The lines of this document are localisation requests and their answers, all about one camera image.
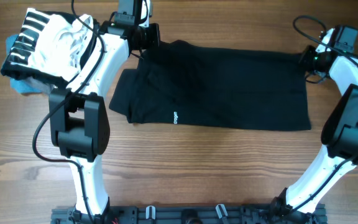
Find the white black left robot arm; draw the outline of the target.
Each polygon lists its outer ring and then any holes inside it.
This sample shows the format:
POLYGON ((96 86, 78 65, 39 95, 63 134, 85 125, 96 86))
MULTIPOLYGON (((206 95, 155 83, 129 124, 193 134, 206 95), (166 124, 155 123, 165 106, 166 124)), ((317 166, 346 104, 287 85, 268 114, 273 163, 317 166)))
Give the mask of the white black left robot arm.
POLYGON ((106 21, 98 34, 81 73, 65 89, 54 89, 48 99, 52 144, 59 148, 61 161, 69 164, 76 191, 68 223, 111 221, 102 169, 110 137, 104 98, 133 50, 160 43, 156 23, 129 26, 106 21))

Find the black t-shirt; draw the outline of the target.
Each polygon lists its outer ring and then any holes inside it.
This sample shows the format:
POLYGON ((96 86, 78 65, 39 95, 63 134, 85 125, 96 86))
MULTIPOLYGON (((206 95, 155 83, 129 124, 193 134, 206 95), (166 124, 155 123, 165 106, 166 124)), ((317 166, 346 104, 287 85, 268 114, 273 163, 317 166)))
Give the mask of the black t-shirt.
POLYGON ((311 129, 299 54, 198 47, 146 50, 121 73, 109 108, 129 123, 268 131, 311 129))

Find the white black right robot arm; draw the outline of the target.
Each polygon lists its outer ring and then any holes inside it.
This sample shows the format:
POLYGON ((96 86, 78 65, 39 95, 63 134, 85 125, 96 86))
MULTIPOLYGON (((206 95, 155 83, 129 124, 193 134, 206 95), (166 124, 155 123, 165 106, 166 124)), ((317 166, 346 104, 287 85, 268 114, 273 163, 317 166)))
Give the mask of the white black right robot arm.
POLYGON ((321 149, 303 175, 274 198, 272 220, 306 223, 319 201, 348 172, 358 166, 358 58, 338 52, 328 76, 341 99, 323 126, 321 149))

